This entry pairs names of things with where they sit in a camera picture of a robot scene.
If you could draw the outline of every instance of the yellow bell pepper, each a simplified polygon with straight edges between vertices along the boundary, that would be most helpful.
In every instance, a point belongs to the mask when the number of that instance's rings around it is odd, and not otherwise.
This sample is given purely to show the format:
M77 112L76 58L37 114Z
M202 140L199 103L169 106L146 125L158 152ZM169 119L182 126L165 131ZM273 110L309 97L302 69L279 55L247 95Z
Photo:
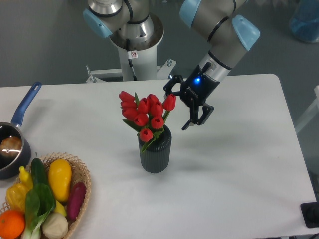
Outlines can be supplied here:
M48 173L48 180L54 198L66 203L70 195L72 169L65 159L57 159L51 163Z
M25 197L29 189L23 183L16 183L6 191L6 199L11 209L20 212L25 211Z
M33 181L32 181L32 176L29 172L25 170L23 166L19 168L20 173L19 173L19 179L20 181L27 186L27 188L30 190L33 188Z

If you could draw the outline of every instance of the bok choy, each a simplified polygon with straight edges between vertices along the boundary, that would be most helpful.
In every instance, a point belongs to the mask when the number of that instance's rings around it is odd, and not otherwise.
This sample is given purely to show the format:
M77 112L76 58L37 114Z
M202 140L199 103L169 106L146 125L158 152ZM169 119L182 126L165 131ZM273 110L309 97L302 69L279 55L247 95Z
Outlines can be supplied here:
M39 239L41 224L55 208L55 199L50 187L44 183L35 184L25 199L25 229L21 239Z

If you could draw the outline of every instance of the red tulip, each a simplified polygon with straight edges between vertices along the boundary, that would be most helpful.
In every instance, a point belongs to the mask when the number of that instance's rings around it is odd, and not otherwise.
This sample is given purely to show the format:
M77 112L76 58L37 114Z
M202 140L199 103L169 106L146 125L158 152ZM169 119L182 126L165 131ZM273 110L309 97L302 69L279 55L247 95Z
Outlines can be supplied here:
M135 97L130 95L129 93L125 92L125 91L122 91L120 94L119 94L119 97L122 101L134 101L135 100Z
M146 98L142 98L140 100L139 106L138 106L138 112L147 114L150 111L150 102Z
M170 94L166 100L163 102L163 108L167 111L172 111L175 108L176 104L176 96L173 94Z
M148 128L143 128L140 132L140 139L143 142L148 142L153 138L153 133Z
M145 126L148 124L148 122L149 117L147 116L147 114L138 114L134 119L134 123L138 126Z
M134 108L136 109L137 104L134 101L122 101L121 102L122 108Z
M152 116L156 117L156 116L162 116L163 114L163 106L161 105L160 101L155 102L152 106L151 106L151 114Z
M154 129L159 129L162 128L164 125L164 119L160 116L160 117L154 117L151 120L151 126Z
M153 95L153 94L149 94L149 96L148 96L148 101L150 102L150 107L152 107L152 105L154 104L154 103L156 103L157 101L160 101L155 95Z
M134 108L124 108L122 109L122 115L130 121L134 121L135 117L138 115L138 111Z

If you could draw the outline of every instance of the tulip bouquet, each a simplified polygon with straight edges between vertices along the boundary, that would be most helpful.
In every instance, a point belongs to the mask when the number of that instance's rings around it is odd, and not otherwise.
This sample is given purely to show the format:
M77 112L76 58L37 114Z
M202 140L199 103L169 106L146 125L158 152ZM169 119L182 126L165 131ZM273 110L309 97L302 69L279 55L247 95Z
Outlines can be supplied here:
M126 118L123 121L137 131L138 137L145 142L141 149L144 152L164 132L163 126L170 111L175 108L176 96L168 95L163 103L152 94L139 100L136 93L132 96L122 91L119 97L122 100L122 115Z

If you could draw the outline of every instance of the ribbed vase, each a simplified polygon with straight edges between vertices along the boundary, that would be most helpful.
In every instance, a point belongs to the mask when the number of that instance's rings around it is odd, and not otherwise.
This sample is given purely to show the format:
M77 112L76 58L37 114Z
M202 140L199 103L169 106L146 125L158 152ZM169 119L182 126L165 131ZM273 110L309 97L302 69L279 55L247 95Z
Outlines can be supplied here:
M168 166L169 153L171 145L171 133L169 128L164 125L164 132L159 139L150 144L142 153L141 148L144 145L139 138L140 158L143 168L150 173L162 172Z

